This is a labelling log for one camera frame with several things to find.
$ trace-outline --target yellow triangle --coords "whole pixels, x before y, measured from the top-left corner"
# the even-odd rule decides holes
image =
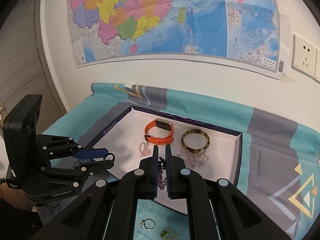
[[[317,186],[315,186],[311,192],[313,193],[313,195],[317,196]]]
[[[301,163],[299,163],[299,165],[297,167],[295,167],[294,169],[297,173],[299,173],[300,175],[302,175],[302,169],[301,169]]]

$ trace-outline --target wall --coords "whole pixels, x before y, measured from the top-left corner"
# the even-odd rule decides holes
[[[278,0],[291,20],[292,33],[320,48],[320,27],[302,0]],[[240,69],[178,60],[143,60],[76,68],[67,22],[66,0],[45,0],[42,22],[47,58],[67,108],[91,94],[92,82],[133,83],[223,98],[260,108],[320,131],[320,85],[295,70],[282,82]],[[165,78],[159,78],[159,71]]]

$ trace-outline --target ring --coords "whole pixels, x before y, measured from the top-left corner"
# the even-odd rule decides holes
[[[168,234],[175,234],[174,237],[170,237],[170,238],[167,238],[167,235]],[[178,233],[176,231],[166,231],[166,230],[163,230],[161,233],[160,233],[160,237],[162,239],[165,239],[165,240],[174,240],[174,239],[177,239],[178,238]]]
[[[146,227],[146,222],[152,222],[154,225],[153,225],[153,227],[151,227],[151,228],[148,228],[148,227]],[[146,230],[148,230],[148,231],[150,231],[150,230],[152,230],[152,229],[154,229],[155,228],[155,226],[156,226],[156,223],[152,220],[152,219],[150,219],[150,218],[148,218],[148,219],[145,219],[145,220],[142,220],[141,221],[141,225],[143,226],[143,228],[145,228]]]
[[[202,149],[193,149],[193,148],[190,148],[188,147],[185,143],[184,143],[184,138],[191,134],[191,133],[198,133],[198,134],[201,134],[203,135],[206,139],[207,139],[207,143],[206,145],[202,148]],[[192,129],[192,130],[189,130],[189,131],[186,131],[183,135],[182,135],[182,138],[181,138],[181,143],[182,143],[182,147],[185,149],[185,150],[188,150],[190,153],[193,153],[193,154],[197,154],[199,152],[201,152],[201,150],[206,150],[209,145],[210,145],[210,138],[209,136],[204,132],[204,131],[201,131],[199,129]]]

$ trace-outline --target smartwatch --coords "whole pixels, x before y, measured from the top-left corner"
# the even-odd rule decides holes
[[[159,127],[161,129],[170,131],[170,134],[164,138],[156,138],[151,135],[147,135],[148,131],[152,127]],[[144,138],[147,142],[155,144],[155,145],[162,145],[168,144],[173,142],[173,125],[171,122],[163,120],[163,119],[155,119],[152,122],[148,123],[148,125],[144,129]]]

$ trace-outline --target orange triangle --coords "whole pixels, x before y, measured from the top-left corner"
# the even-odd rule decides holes
[[[312,190],[313,195],[317,196],[317,186],[314,187],[314,189]]]

